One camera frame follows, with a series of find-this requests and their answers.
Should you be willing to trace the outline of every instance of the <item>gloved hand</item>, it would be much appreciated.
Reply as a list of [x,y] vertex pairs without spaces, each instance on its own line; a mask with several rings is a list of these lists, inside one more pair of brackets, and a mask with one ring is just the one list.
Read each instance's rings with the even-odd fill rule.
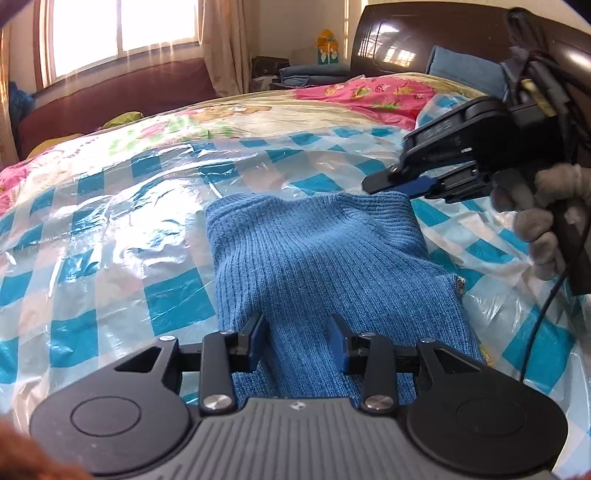
[[[528,254],[534,262],[536,276],[549,280],[562,273],[565,268],[564,257],[555,234],[550,231],[554,217],[545,207],[557,200],[572,199],[567,218],[582,232],[587,208],[591,203],[591,169],[560,163],[548,170],[541,170],[535,176],[535,195],[513,169],[495,174],[493,182],[493,207],[499,212],[518,211],[513,230],[519,239],[529,243]],[[590,243],[587,239],[588,252],[591,252]]]

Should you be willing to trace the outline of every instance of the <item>blue pillow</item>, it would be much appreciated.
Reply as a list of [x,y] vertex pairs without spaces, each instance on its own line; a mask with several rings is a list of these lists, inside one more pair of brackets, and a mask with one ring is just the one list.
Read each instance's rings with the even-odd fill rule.
[[498,63],[443,47],[433,48],[427,73],[475,88],[500,100],[509,95],[503,68]]

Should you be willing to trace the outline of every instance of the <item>plastic sheet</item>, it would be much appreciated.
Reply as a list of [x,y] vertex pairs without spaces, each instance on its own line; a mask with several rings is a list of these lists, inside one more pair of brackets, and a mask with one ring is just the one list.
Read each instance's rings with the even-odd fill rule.
[[[392,163],[394,127],[184,143],[59,184],[0,219],[0,409],[26,429],[47,395],[154,336],[216,329],[203,210],[237,192],[286,199],[361,193]],[[497,368],[515,373],[551,283],[537,280],[510,217],[488,200],[413,201],[433,261],[465,278],[464,305]],[[534,344],[530,383],[555,399],[570,436],[556,472],[591,468],[586,303],[565,295]],[[194,401],[197,375],[181,394]]]

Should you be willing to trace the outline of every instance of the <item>ribbed knit fabric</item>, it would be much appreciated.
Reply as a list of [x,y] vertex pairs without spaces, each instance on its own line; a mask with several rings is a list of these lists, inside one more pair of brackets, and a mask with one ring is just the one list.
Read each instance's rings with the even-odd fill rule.
[[[254,374],[235,374],[236,395],[335,397],[359,394],[359,378],[337,371],[327,322],[400,345],[432,337],[480,359],[457,292],[457,277],[428,260],[406,195],[346,193],[285,201],[236,194],[206,210],[220,330],[239,330],[255,309],[271,333]],[[399,375],[400,400],[414,399]]]

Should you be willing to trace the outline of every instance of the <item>black cable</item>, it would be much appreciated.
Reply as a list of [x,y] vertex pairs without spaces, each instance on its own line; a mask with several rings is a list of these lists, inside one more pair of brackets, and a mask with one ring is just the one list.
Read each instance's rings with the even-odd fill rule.
[[[521,72],[521,75],[517,78],[517,81],[513,88],[514,94],[514,101],[519,102],[519,90],[521,88],[521,82],[525,78],[528,70],[528,66],[532,61],[540,61],[546,67],[548,67],[552,74],[555,76],[561,87],[568,95],[569,99],[571,100],[571,105],[569,106],[569,120],[573,127],[573,132],[575,133],[575,142],[574,146],[571,150],[571,155],[569,155],[569,160],[571,163],[576,162],[576,154],[578,152],[578,147],[581,146],[586,151],[591,151],[591,129],[587,124],[584,113],[576,104],[574,99],[572,98],[567,84],[572,85],[577,90],[584,93],[586,96],[591,98],[591,88],[585,85],[581,80],[579,80],[576,76],[570,74],[563,70],[560,65],[552,58],[550,53],[548,52],[548,41],[545,36],[544,30],[536,24],[533,19],[534,15],[524,8],[512,8],[509,10],[505,15],[505,25],[509,30],[509,38],[511,42],[527,50],[527,58],[524,61],[524,66]],[[534,342],[540,326],[544,321],[544,317],[548,308],[550,308],[550,304],[558,295],[564,281],[569,276],[569,272],[572,269],[573,265],[579,259],[581,254],[585,249],[585,245],[587,242],[587,237],[589,236],[589,232],[591,231],[591,206],[587,212],[587,219],[585,221],[585,225],[583,228],[583,234],[581,243],[577,247],[577,254],[575,258],[569,262],[568,265],[565,266],[564,271],[558,277],[558,281],[550,290],[550,294],[546,299],[542,309],[540,310],[540,314],[538,315],[535,323],[534,328],[528,338],[527,344],[525,346],[525,354],[524,359],[519,369],[519,381],[525,381],[525,374],[527,371],[527,366],[530,361],[531,351],[534,346]]]
[[[581,240],[581,243],[579,244],[579,248],[577,249],[577,255],[575,258],[580,257],[581,254],[583,253],[583,250],[585,248],[585,243],[587,241],[587,237],[589,236],[589,231],[591,231],[591,209],[587,212],[587,221],[585,222],[585,226],[583,228],[583,239]],[[540,329],[540,326],[542,325],[542,321],[544,320],[544,317],[546,316],[546,312],[548,311],[548,308],[550,307],[552,300],[554,300],[554,298],[558,294],[560,287],[562,287],[562,284],[564,283],[566,278],[569,276],[569,271],[572,268],[573,264],[574,264],[574,261],[570,262],[566,266],[564,271],[560,274],[558,281],[556,282],[554,287],[552,287],[552,290],[550,290],[550,294],[548,295],[548,298],[546,299],[544,306],[540,310],[540,314],[538,315],[537,319],[535,320],[534,329],[532,330],[530,338],[527,340],[527,345],[525,346],[525,356],[524,356],[523,362],[521,364],[521,369],[519,369],[519,381],[520,382],[523,382],[525,380],[525,372],[527,370],[527,364],[530,361],[531,350],[534,346],[535,337],[537,336],[538,330]]]

